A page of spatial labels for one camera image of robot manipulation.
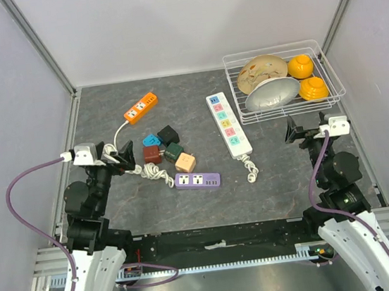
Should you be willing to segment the black cube socket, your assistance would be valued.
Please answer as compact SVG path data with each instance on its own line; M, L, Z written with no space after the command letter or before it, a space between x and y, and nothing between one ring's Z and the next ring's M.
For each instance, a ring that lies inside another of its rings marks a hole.
M178 133L170 125L166 125L158 131L157 137L165 147L168 147L171 143L177 144L180 141Z

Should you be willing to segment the dark green cube socket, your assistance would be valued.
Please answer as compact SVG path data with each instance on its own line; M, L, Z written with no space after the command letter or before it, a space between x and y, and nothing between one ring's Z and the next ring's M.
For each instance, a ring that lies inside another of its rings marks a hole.
M165 160L171 163L176 163L179 156L184 152L183 147L178 143L171 142L164 150L163 156Z

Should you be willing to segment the beige cube socket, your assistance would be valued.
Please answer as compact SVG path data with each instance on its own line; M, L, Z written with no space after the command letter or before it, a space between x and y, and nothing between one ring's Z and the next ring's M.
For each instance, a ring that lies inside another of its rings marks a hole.
M196 160L193 155L181 153L175 163L175 169L181 173L191 173L196 166Z

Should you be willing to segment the white multicolour power strip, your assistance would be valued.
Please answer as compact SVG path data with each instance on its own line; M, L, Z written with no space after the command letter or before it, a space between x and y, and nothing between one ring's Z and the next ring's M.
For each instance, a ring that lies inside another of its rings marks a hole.
M206 103L231 157L238 159L242 155L251 154L252 146L226 95L223 92L211 94L206 97Z

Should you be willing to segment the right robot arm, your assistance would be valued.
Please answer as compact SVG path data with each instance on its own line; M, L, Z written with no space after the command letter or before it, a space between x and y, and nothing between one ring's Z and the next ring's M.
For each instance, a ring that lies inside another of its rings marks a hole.
M306 129L288 118L285 143L299 142L312 165L309 180L311 207L303 213L303 233L322 239L331 251L315 251L312 263L329 266L343 261L360 279L366 291L389 291L389 239L356 183L362 179L359 158L348 151L336 152L333 143L349 135L347 116L319 115L315 129Z

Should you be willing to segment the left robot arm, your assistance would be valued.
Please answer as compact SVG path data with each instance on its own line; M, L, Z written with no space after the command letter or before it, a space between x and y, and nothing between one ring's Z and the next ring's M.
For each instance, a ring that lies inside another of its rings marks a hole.
M119 151L103 142L79 144L61 160L84 168L86 181L64 190L68 227L65 251L70 255L65 291L113 291L121 266L135 258L132 233L109 227L104 217L113 176L133 171L133 142Z

